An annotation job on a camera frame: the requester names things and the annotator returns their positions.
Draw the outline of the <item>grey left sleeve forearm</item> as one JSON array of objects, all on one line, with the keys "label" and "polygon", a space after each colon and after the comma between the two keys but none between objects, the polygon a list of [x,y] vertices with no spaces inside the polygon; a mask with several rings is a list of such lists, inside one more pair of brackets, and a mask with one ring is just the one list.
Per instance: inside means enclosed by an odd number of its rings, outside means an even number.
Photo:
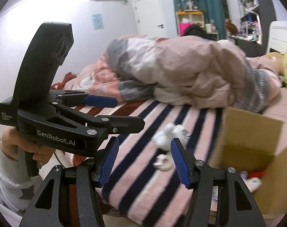
[{"label": "grey left sleeve forearm", "polygon": [[12,160],[0,150],[0,212],[11,226],[19,226],[41,183],[28,175],[22,151]]}]

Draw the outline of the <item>person's left hand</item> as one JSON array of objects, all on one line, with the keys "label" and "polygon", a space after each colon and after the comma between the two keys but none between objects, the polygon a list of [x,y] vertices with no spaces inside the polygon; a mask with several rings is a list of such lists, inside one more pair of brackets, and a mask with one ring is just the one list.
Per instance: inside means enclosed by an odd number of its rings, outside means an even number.
[{"label": "person's left hand", "polygon": [[49,162],[56,151],[52,147],[37,145],[33,141],[24,138],[15,127],[7,127],[2,133],[0,150],[6,157],[18,160],[18,149],[33,153],[32,159],[38,161],[42,166]]}]

